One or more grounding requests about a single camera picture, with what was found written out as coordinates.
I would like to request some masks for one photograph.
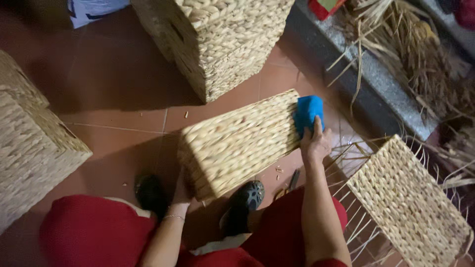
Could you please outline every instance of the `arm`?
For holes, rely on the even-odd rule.
[[[166,215],[177,215],[185,219],[190,206],[184,184],[184,168],[181,168],[177,188],[171,206]],[[185,221],[177,217],[164,218],[142,259],[143,267],[173,267],[178,260],[180,251],[181,232]]]
[[[307,175],[302,204],[302,232],[307,267],[315,261],[330,258],[340,260],[349,267],[352,264],[323,167],[323,158],[332,151],[331,134],[328,128],[322,133],[322,121],[316,116],[313,137],[310,130],[305,128],[301,141]]]

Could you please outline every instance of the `wicker storage box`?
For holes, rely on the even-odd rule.
[[[164,29],[178,68],[204,102],[215,100],[261,70],[284,31],[285,19],[294,3],[151,1],[159,4],[165,16]]]
[[[218,198],[295,150],[297,99],[292,89],[183,129],[178,157],[196,198]]]
[[[15,60],[0,50],[0,92],[8,92],[15,99],[26,98],[41,107],[49,105],[32,82],[26,77]]]
[[[448,267],[474,232],[397,135],[347,182],[409,266]]]
[[[0,91],[0,233],[92,155],[48,109]]]
[[[163,16],[160,16],[158,4],[155,0],[131,0],[130,3],[135,9],[140,23],[148,34],[150,34],[163,57],[168,62],[173,62],[173,52],[165,36],[168,22]]]

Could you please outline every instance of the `hand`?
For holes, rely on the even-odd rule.
[[[175,194],[173,195],[172,204],[190,204],[191,196],[190,191],[188,190],[188,185],[185,179],[186,168],[184,166],[180,169],[180,174],[178,175],[177,185],[175,187]]]
[[[332,152],[332,130],[328,127],[322,132],[322,120],[315,116],[312,132],[305,127],[304,137],[300,142],[302,159],[304,165],[311,166],[316,163],[322,163],[323,158]]]

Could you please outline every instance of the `blue sponge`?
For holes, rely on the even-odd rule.
[[[322,130],[325,129],[323,123],[323,100],[316,95],[300,97],[297,101],[297,111],[294,113],[295,127],[302,139],[304,136],[304,127],[308,127],[314,132],[314,120],[318,115],[322,120]]]

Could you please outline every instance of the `person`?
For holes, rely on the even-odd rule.
[[[331,196],[323,167],[323,158],[331,152],[331,130],[322,131],[319,117],[313,134],[305,129],[301,152],[306,172],[303,187],[260,210],[265,191],[259,181],[248,182],[231,196],[222,219],[225,234],[253,232],[237,248],[196,256],[182,247],[191,201],[183,171],[171,205],[155,211],[162,217],[156,228],[150,214],[141,214],[143,210],[124,201],[68,196],[56,200],[46,215],[40,245],[51,266],[350,267],[343,237],[346,212]],[[153,209],[157,199],[150,198],[157,198],[158,188],[149,188],[152,191],[142,194],[149,197],[139,202]]]

